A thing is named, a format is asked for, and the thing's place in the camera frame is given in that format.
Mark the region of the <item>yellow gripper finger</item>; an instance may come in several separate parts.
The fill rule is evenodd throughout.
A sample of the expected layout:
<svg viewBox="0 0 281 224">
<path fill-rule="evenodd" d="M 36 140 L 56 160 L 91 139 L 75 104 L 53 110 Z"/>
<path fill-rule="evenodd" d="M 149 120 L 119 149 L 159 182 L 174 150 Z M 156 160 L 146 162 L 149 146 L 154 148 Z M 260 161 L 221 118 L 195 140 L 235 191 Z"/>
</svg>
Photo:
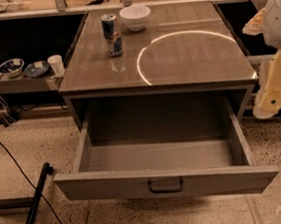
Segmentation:
<svg viewBox="0 0 281 224">
<path fill-rule="evenodd" d="M 265 8 L 262 8 L 243 27 L 242 33 L 249 36 L 257 36 L 262 33 Z"/>
<path fill-rule="evenodd" d="M 263 60 L 259 68 L 260 89 L 255 97 L 253 115 L 266 119 L 281 109 L 281 49 L 270 60 Z"/>
</svg>

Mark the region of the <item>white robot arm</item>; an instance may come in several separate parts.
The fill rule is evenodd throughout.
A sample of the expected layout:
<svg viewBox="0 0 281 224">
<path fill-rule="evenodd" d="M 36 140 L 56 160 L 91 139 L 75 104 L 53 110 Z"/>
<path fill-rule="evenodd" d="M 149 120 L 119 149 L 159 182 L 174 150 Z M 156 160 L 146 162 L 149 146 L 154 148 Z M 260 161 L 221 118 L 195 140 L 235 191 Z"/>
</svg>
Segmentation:
<svg viewBox="0 0 281 224">
<path fill-rule="evenodd" d="M 259 68 L 259 85 L 253 115 L 260 119 L 274 116 L 281 109 L 281 0 L 268 0 L 265 7 L 242 29 L 246 35 L 263 35 L 264 43 L 277 49 Z"/>
</svg>

